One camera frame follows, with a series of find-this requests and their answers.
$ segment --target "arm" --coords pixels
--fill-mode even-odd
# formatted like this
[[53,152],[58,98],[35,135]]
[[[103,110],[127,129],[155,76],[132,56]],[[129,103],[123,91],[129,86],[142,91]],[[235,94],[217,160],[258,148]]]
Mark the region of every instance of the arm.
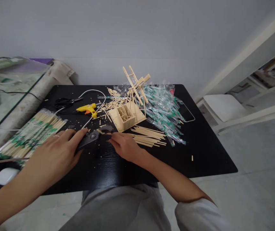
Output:
[[113,133],[110,143],[121,157],[153,174],[177,202],[188,203],[205,198],[214,203],[190,179],[140,148],[130,134]]
[[88,129],[68,129],[50,136],[36,149],[22,171],[0,189],[0,225],[64,177],[78,162],[74,155]]

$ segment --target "yellow glue gun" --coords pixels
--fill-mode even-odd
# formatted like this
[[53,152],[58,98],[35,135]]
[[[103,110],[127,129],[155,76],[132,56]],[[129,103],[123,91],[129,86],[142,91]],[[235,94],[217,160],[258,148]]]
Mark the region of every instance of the yellow glue gun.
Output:
[[97,118],[97,112],[95,111],[95,108],[97,107],[97,104],[93,103],[93,104],[88,104],[82,107],[79,107],[78,109],[76,109],[77,111],[80,112],[85,112],[85,114],[88,113],[92,113],[92,118]]

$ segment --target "black scissors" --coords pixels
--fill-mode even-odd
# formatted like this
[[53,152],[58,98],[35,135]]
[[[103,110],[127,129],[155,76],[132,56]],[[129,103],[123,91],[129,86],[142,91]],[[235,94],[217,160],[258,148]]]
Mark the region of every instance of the black scissors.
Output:
[[78,98],[78,99],[59,98],[59,99],[55,100],[54,107],[57,109],[61,109],[63,107],[69,107],[74,102],[82,100],[82,99],[83,98]]

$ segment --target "white sleeve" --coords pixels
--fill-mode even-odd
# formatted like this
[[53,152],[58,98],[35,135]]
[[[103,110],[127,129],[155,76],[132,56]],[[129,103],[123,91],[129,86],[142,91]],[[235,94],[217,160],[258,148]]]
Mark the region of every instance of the white sleeve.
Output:
[[192,203],[178,203],[175,216],[181,231],[231,230],[218,207],[206,199]]

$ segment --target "glass tabletop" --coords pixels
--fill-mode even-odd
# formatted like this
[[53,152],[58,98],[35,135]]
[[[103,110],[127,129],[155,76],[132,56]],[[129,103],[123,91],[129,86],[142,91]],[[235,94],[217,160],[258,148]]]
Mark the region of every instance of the glass tabletop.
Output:
[[0,124],[41,79],[48,68],[49,66],[46,65],[46,68],[36,70],[35,73],[33,70],[18,74],[15,72],[14,75],[12,72],[0,73]]

